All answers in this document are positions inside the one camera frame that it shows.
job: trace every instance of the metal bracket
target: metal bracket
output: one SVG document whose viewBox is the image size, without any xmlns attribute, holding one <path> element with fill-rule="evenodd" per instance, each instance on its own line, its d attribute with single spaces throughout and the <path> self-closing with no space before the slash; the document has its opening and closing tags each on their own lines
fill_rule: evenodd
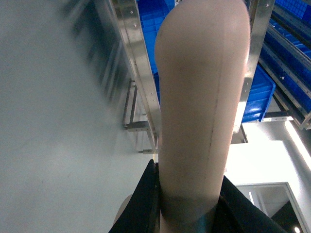
<svg viewBox="0 0 311 233">
<path fill-rule="evenodd" d="M 262 122 L 294 120 L 288 111 L 266 113 Z"/>
<path fill-rule="evenodd" d="M 126 115 L 129 108 L 129 99 L 131 95 L 131 91 L 134 89 L 133 93 L 133 101 L 131 106 L 130 120 L 129 123 L 126 123 Z M 151 149 L 140 151 L 143 154 L 155 154 L 157 153 L 157 136 L 152 133 L 150 129 L 150 124 L 148 121 L 135 121 L 135 112 L 137 105 L 137 96 L 138 89 L 135 84 L 135 81 L 130 81 L 125 101 L 124 113 L 123 113 L 123 126 L 128 132 L 146 132 L 148 135 L 148 139 L 151 145 Z"/>
<path fill-rule="evenodd" d="M 249 0 L 247 3 L 251 25 L 251 43 L 247 62 L 247 71 L 234 121 L 233 133 L 239 132 L 240 129 L 274 3 L 275 0 Z"/>
</svg>

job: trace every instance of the light fixture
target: light fixture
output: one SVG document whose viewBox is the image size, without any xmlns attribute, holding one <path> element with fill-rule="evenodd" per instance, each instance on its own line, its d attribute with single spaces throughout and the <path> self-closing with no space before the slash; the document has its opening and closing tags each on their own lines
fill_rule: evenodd
<svg viewBox="0 0 311 233">
<path fill-rule="evenodd" d="M 311 157 L 310 157 L 307 149 L 303 145 L 303 143 L 302 143 L 299 135 L 297 134 L 295 128 L 292 126 L 290 121 L 285 122 L 285 127 L 286 127 L 289 135 L 291 136 L 292 140 L 294 141 L 295 145 L 297 146 L 297 149 L 299 150 L 299 152 L 300 152 L 301 156 L 303 157 L 304 161 L 306 162 L 307 166 L 311 170 Z"/>
<path fill-rule="evenodd" d="M 294 230 L 296 233 L 300 233 L 300 229 L 298 227 L 295 227 Z"/>
<path fill-rule="evenodd" d="M 251 193 L 251 192 L 248 192 L 248 194 L 249 194 L 249 197 L 251 198 L 252 204 L 255 205 L 252 193 Z"/>
</svg>

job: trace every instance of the metal frame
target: metal frame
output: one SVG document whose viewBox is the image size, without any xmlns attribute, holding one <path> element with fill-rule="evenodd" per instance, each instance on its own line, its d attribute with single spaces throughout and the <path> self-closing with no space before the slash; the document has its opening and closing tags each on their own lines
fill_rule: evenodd
<svg viewBox="0 0 311 233">
<path fill-rule="evenodd" d="M 146 111 L 150 134 L 156 142 L 160 134 L 160 105 L 141 29 L 137 2 L 135 0 L 111 0 L 110 4 L 118 22 L 128 57 L 127 63 Z"/>
<path fill-rule="evenodd" d="M 274 3 L 275 0 L 250 0 L 247 3 L 251 24 L 251 43 L 247 62 L 247 71 L 234 122 L 233 133 L 239 132 L 240 129 Z"/>
<path fill-rule="evenodd" d="M 290 52 L 306 68 L 311 67 L 311 59 L 300 49 L 298 49 L 292 42 L 286 39 L 281 33 L 279 33 L 271 24 L 268 26 L 267 33 L 270 34 L 273 39 L 279 42 L 282 47 Z"/>
<path fill-rule="evenodd" d="M 275 40 L 277 40 L 284 48 L 288 50 L 295 58 L 297 58 L 299 61 L 304 60 L 306 55 L 302 53 L 297 47 L 295 47 L 289 40 L 284 38 L 283 35 L 281 35 L 275 28 L 273 28 L 272 25 L 269 25 L 268 31 L 269 33 Z M 283 63 L 283 61 L 268 47 L 265 45 L 265 51 L 271 56 L 277 63 L 278 65 L 291 77 L 291 79 L 303 90 L 303 92 L 311 98 L 311 90 L 303 83 L 301 82 L 300 78 L 292 72 L 288 66 Z M 304 60 L 304 65 L 311 67 L 311 60 L 306 59 Z"/>
<path fill-rule="evenodd" d="M 271 18 L 311 49 L 311 28 L 300 18 L 278 5 L 274 6 Z"/>
<path fill-rule="evenodd" d="M 288 111 L 266 113 L 262 122 L 293 120 Z"/>
<path fill-rule="evenodd" d="M 129 106 L 129 99 L 132 90 L 133 92 L 133 101 L 132 105 Z M 138 96 L 138 88 L 136 86 L 136 82 L 131 80 L 128 86 L 128 91 L 126 95 L 126 101 L 125 101 L 125 107 L 124 107 L 124 113 L 123 113 L 123 126 L 128 132 L 146 132 L 148 135 L 148 139 L 151 145 L 151 149 L 142 150 L 139 151 L 139 153 L 143 154 L 156 154 L 157 153 L 157 137 L 154 136 L 154 134 L 151 132 L 150 124 L 148 121 L 135 121 L 135 112 L 136 112 L 136 106 L 137 106 L 137 96 Z M 131 108 L 130 112 L 130 120 L 129 123 L 126 123 L 126 115 L 128 112 L 128 109 Z"/>
<path fill-rule="evenodd" d="M 263 45 L 263 50 L 270 50 L 266 45 Z M 274 72 L 270 69 L 268 64 L 262 59 L 259 59 L 259 63 L 270 75 L 270 77 L 277 83 L 279 89 L 289 98 L 291 102 L 286 100 L 280 90 L 276 89 L 274 96 L 277 101 L 282 105 L 285 111 L 288 111 L 293 121 L 299 126 L 299 129 L 310 129 L 311 127 L 311 112 L 307 113 L 300 103 L 294 98 L 294 96 L 286 89 L 286 87 L 279 81 Z"/>
</svg>

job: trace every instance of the metal shelving rack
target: metal shelving rack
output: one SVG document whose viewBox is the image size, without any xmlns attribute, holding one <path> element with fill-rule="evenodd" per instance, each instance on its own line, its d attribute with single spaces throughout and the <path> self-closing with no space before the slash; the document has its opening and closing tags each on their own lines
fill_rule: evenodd
<svg viewBox="0 0 311 233">
<path fill-rule="evenodd" d="M 130 121 L 128 124 L 125 123 L 124 126 L 129 131 L 146 131 L 151 143 L 151 150 L 145 150 L 143 152 L 157 153 L 157 141 L 160 134 L 161 123 L 160 106 L 141 28 L 138 5 L 136 0 L 110 0 L 110 5 L 126 51 L 131 77 L 132 80 L 135 81 L 135 95 L 137 95 L 137 93 L 140 95 L 147 116 L 147 121 Z M 299 82 L 299 77 L 296 77 L 286 64 L 282 63 L 280 59 L 277 59 L 273 51 L 270 51 L 266 45 L 263 45 L 265 35 L 268 31 L 269 34 L 277 37 L 276 39 L 280 40 L 294 56 L 301 59 L 301 62 L 307 62 L 307 65 L 309 65 L 309 61 L 306 61 L 305 57 L 295 46 L 288 43 L 282 35 L 276 32 L 273 27 L 269 26 L 269 20 L 272 17 L 274 20 L 280 22 L 280 24 L 283 22 L 281 25 L 284 27 L 287 26 L 287 28 L 285 28 L 293 35 L 301 38 L 302 42 L 305 42 L 308 47 L 311 46 L 309 40 L 311 38 L 310 31 L 306 30 L 306 26 L 302 24 L 300 20 L 293 18 L 292 15 L 279 6 L 275 6 L 275 0 L 249 0 L 246 2 L 246 5 L 250 14 L 251 45 L 247 72 L 234 124 L 234 133 L 237 133 L 240 129 L 258 61 L 260 61 L 267 73 L 278 84 L 279 88 L 278 91 L 276 91 L 275 97 L 284 109 L 287 110 L 286 116 L 288 117 L 288 113 L 290 113 L 300 128 L 309 129 L 311 127 L 311 113 L 303 111 L 298 101 L 295 101 L 295 98 L 284 89 L 284 86 L 277 80 L 272 69 L 269 68 L 269 65 L 265 63 L 264 60 L 259 58 L 259 55 L 263 46 L 263 49 L 274 57 L 276 62 L 278 62 L 286 72 L 291 74 L 293 80 L 311 97 L 310 90 L 302 82 Z M 279 97 L 283 95 L 282 92 L 289 97 L 292 101 L 291 103 L 286 103 L 283 97 Z M 132 114 L 133 111 L 135 111 L 135 104 L 136 101 L 133 101 L 133 106 L 131 106 Z"/>
<path fill-rule="evenodd" d="M 279 24 L 284 29 L 283 32 L 286 33 L 280 33 L 275 25 L 269 25 L 267 41 L 262 48 L 259 63 L 278 85 L 274 96 L 279 106 L 293 117 L 294 122 L 301 130 L 311 129 L 311 108 L 308 107 L 311 101 L 311 83 L 307 81 L 308 77 L 304 77 L 307 74 L 297 71 L 292 62 L 295 60 L 305 71 L 311 71 L 311 59 L 295 46 L 297 42 L 300 42 L 305 48 L 311 48 L 311 25 L 306 24 L 302 19 L 277 4 L 271 19 Z M 294 36 L 297 41 L 290 41 L 287 39 L 288 36 L 292 38 Z M 270 45 L 272 40 L 278 43 L 278 48 L 275 48 L 273 43 Z M 280 49 L 286 51 L 286 59 L 280 53 Z"/>
</svg>

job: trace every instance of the aluminum rail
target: aluminum rail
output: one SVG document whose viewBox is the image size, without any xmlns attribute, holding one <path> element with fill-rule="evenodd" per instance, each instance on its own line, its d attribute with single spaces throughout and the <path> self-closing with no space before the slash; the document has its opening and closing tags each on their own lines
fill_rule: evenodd
<svg viewBox="0 0 311 233">
<path fill-rule="evenodd" d="M 311 49 L 311 27 L 301 19 L 277 4 L 274 5 L 271 18 Z"/>
<path fill-rule="evenodd" d="M 268 31 L 282 47 L 284 47 L 290 54 L 292 54 L 305 67 L 311 68 L 311 59 L 279 33 L 272 25 L 269 25 Z M 304 93 L 311 98 L 311 90 L 301 81 L 301 78 L 292 72 L 292 70 L 274 53 L 271 49 L 266 50 L 267 53 L 279 64 L 279 66 L 291 77 L 291 79 L 304 91 Z"/>
<path fill-rule="evenodd" d="M 250 0 L 247 2 L 251 24 L 251 43 L 247 62 L 247 72 L 245 74 L 233 133 L 239 132 L 240 129 L 274 3 L 275 0 Z"/>
<path fill-rule="evenodd" d="M 156 148 L 161 124 L 160 105 L 141 29 L 137 2 L 135 0 L 112 0 L 111 8 L 118 23 L 132 77 L 135 79 L 146 111 L 151 130 L 150 136 L 154 141 L 152 147 Z"/>
</svg>

